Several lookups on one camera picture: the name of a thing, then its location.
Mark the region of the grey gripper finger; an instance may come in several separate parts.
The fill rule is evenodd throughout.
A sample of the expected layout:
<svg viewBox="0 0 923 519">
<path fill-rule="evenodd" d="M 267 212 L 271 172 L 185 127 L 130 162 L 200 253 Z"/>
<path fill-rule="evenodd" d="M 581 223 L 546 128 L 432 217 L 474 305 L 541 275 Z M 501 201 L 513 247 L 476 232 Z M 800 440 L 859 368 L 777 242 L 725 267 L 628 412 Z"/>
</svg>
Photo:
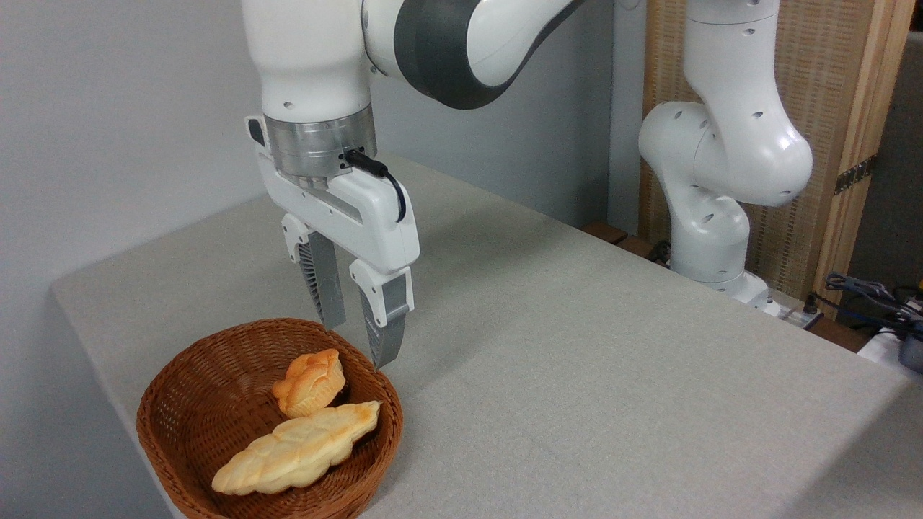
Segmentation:
<svg viewBox="0 0 923 519">
<path fill-rule="evenodd" d="M 398 357 L 405 338 L 406 316 L 415 309 L 411 268 L 382 275 L 357 259 L 349 270 L 361 294 L 371 359 L 375 369 L 380 369 Z"/>
<path fill-rule="evenodd" d="M 326 329 L 346 321 L 335 244 L 287 213 L 281 220 L 289 257 L 303 273 L 314 308 Z"/>
</svg>

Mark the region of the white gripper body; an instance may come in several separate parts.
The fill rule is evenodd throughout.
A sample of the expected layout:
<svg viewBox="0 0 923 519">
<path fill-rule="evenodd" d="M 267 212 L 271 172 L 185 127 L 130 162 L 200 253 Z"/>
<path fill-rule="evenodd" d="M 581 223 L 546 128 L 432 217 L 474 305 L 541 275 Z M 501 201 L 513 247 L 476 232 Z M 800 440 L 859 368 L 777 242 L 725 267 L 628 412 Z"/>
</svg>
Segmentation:
<svg viewBox="0 0 923 519">
<path fill-rule="evenodd" d="M 376 157 L 372 115 L 315 123 L 247 118 L 271 200 L 309 228 L 392 275 L 418 259 L 418 230 L 406 190 Z"/>
</svg>

